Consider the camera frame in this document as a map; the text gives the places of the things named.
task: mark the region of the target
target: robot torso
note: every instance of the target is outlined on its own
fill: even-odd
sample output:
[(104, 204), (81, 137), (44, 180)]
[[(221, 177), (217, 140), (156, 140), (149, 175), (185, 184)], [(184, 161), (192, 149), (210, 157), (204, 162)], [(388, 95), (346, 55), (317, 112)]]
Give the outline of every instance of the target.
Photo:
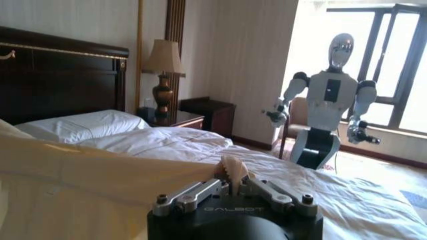
[(345, 73), (321, 71), (310, 76), (306, 94), (309, 127), (334, 131), (344, 111), (350, 107), (357, 81)]

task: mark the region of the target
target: window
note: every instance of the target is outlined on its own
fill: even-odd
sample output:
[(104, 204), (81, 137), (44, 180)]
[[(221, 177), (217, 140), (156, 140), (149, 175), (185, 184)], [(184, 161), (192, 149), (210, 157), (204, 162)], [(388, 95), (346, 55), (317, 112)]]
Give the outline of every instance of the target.
[[(330, 40), (349, 33), (354, 44), (342, 71), (357, 81), (376, 82), (376, 101), (361, 119), (427, 135), (427, 7), (326, 8), (324, 1), (298, 2), (281, 93), (296, 72), (310, 76), (326, 69)], [(341, 119), (348, 121), (352, 113), (349, 108)]]
[[(342, 18), (373, 15), (370, 20), (357, 20), (358, 25), (346, 31), (366, 40), (354, 37), (354, 46), (364, 44), (364, 52), (352, 54), (360, 63), (345, 66), (344, 71), (357, 81), (376, 82), (376, 101), (361, 118), (372, 126), (425, 134), (421, 104), (427, 93), (427, 8), (398, 4), (392, 8), (329, 8), (325, 15), (336, 13)], [(350, 114), (352, 109), (342, 119), (348, 120)]]

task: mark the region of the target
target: lampshade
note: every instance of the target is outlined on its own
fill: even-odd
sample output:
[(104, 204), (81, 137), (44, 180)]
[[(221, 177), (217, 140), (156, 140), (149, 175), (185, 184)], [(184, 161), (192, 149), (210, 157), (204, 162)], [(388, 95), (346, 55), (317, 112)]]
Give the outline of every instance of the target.
[(180, 60), (178, 43), (161, 39), (153, 40), (153, 47), (142, 70), (154, 73), (184, 74)]

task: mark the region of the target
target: bronze lamp base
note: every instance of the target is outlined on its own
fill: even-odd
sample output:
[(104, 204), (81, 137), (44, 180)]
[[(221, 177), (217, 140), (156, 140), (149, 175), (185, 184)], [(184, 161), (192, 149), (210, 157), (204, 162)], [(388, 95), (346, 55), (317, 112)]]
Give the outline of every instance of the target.
[(154, 115), (158, 117), (166, 117), (168, 104), (173, 95), (173, 91), (168, 84), (168, 76), (158, 75), (158, 85), (152, 88), (152, 95), (154, 102), (157, 103)]

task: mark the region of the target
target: dark wooden headboard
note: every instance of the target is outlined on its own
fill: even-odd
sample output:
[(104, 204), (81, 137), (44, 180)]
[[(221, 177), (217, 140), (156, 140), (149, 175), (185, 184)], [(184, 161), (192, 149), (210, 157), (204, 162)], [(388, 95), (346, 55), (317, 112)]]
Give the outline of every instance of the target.
[(126, 48), (0, 26), (0, 119), (14, 125), (124, 111), (128, 55)]

